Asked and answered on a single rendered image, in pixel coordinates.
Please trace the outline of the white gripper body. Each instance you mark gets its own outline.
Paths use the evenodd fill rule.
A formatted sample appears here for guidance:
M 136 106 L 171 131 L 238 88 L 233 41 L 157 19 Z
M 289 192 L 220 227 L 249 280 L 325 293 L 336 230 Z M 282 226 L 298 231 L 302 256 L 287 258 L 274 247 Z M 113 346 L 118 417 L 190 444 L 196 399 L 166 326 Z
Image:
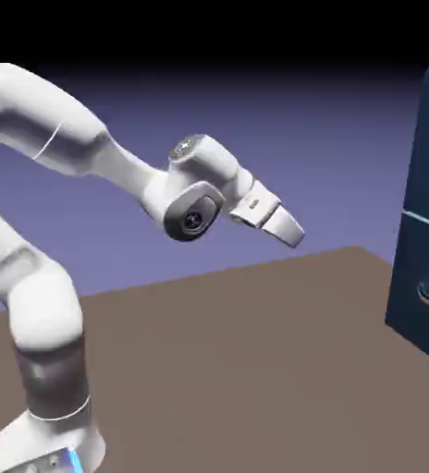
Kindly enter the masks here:
M 303 240 L 305 231 L 291 213 L 279 205 L 267 218 L 262 230 L 290 248 L 296 248 Z

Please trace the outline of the dark blue cabinet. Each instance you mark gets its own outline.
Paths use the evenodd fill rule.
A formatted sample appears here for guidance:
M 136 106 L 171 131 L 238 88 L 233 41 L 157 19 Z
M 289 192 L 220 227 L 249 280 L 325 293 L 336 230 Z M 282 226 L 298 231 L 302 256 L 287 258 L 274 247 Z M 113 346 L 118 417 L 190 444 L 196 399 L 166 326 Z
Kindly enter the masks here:
M 419 103 L 386 324 L 429 356 L 429 68 Z

